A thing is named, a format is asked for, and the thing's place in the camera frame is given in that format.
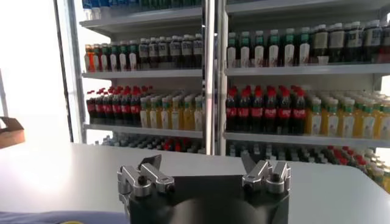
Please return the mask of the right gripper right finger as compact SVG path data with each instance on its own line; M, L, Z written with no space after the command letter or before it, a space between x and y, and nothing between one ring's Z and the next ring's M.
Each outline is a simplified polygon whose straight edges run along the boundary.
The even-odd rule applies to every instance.
M291 168L288 163L278 161L276 166L272 166L266 160L259 160L256 163L247 152L241 154L241 161L246 170L241 184L246 192L265 189L271 194L284 194L291 190Z

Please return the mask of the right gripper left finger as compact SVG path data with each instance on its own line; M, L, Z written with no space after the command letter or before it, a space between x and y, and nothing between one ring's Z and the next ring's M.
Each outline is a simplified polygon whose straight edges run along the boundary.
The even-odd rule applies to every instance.
M121 166L117 171L119 194L148 197L152 189L161 194L175 192L174 178L160 171L161 159L162 155L155 155L144 158L137 167Z

